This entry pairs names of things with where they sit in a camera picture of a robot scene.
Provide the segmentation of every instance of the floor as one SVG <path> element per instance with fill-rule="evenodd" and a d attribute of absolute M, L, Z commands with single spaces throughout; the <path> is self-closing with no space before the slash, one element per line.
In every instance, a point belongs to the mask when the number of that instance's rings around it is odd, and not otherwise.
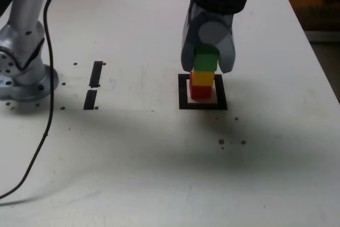
<path fill-rule="evenodd" d="M 312 48 L 338 101 L 340 102 L 340 43 L 337 45 L 312 44 Z"/>

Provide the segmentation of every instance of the stacked blocks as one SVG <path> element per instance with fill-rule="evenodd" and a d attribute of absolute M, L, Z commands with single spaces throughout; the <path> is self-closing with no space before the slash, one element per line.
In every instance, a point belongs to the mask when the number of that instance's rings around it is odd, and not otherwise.
<path fill-rule="evenodd" d="M 195 49 L 194 70 L 190 73 L 192 99 L 208 99 L 214 84 L 219 51 L 212 45 L 200 45 Z"/>

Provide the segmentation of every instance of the black wire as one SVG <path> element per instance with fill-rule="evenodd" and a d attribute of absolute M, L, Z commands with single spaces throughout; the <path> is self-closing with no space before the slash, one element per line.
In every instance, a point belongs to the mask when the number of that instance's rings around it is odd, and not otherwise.
<path fill-rule="evenodd" d="M 53 117 L 53 106 L 54 106 L 54 75 L 53 75 L 53 52 L 52 52 L 52 44 L 51 44 L 51 39 L 49 37 L 49 32 L 48 32 L 48 25 L 47 25 L 47 11 L 48 11 L 48 7 L 50 5 L 52 0 L 47 0 L 45 7 L 44 7 L 44 26 L 45 26 L 45 32 L 46 32 L 46 39 L 47 39 L 47 44 L 48 44 L 48 50 L 49 50 L 49 61 L 50 61 L 50 67 L 49 67 L 49 73 L 50 73 L 50 108 L 49 108 L 49 117 L 48 117 L 48 122 L 47 122 L 47 126 L 46 126 L 46 130 L 42 136 L 41 142 L 36 150 L 36 152 L 34 153 L 34 156 L 30 162 L 30 165 L 28 166 L 25 175 L 23 176 L 23 178 L 21 179 L 20 183 L 14 187 L 12 190 L 10 190 L 9 192 L 6 192 L 5 194 L 0 196 L 0 199 L 3 199 L 5 197 L 7 197 L 8 195 L 14 193 L 16 190 L 18 190 L 22 184 L 25 182 L 28 174 L 30 173 L 32 166 L 34 164 L 34 161 L 36 160 L 41 147 L 43 146 L 45 139 L 48 135 L 48 131 L 49 128 L 51 126 L 52 123 L 52 117 Z"/>

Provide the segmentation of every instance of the tabletop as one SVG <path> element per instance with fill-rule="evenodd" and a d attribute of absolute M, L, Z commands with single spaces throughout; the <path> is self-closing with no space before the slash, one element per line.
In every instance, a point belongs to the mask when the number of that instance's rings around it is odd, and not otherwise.
<path fill-rule="evenodd" d="M 188 6 L 53 0 L 54 119 L 0 226 L 339 225 L 340 107 L 288 0 L 235 15 L 228 111 L 179 110 Z M 94 61 L 106 63 L 98 109 L 84 111 Z M 24 174 L 49 107 L 6 103 L 0 194 Z"/>

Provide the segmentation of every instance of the black tape strip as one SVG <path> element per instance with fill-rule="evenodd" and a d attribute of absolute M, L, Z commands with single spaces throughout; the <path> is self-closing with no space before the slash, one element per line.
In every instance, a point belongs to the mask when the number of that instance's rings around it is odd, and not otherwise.
<path fill-rule="evenodd" d="M 89 86 L 91 88 L 98 88 L 100 87 L 99 80 L 101 75 L 101 68 L 103 67 L 102 61 L 95 61 L 92 69 L 92 74 L 90 78 Z"/>
<path fill-rule="evenodd" d="M 88 90 L 86 94 L 86 99 L 84 103 L 84 110 L 94 110 L 95 109 L 95 102 L 97 97 L 96 90 Z"/>
<path fill-rule="evenodd" d="M 215 75 L 217 104 L 188 103 L 186 81 L 189 79 L 189 74 L 178 75 L 178 99 L 181 110 L 228 110 L 221 74 Z"/>

